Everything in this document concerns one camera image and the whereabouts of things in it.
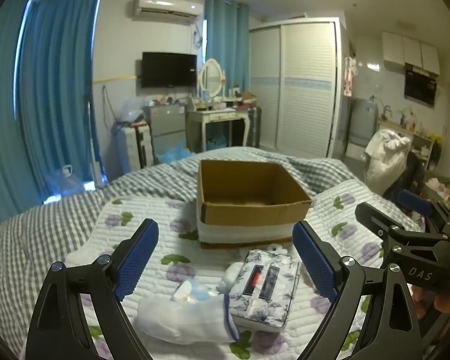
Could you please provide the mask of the person right hand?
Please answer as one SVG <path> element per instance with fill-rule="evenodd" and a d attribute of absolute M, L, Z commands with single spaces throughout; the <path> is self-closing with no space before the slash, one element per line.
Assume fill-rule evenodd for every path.
<path fill-rule="evenodd" d="M 450 318 L 450 291 L 432 292 L 413 285 L 411 297 L 418 320 L 425 318 L 431 309 L 441 314 L 447 314 Z M 450 320 L 439 333 L 439 340 L 443 336 L 446 339 L 450 338 Z"/>

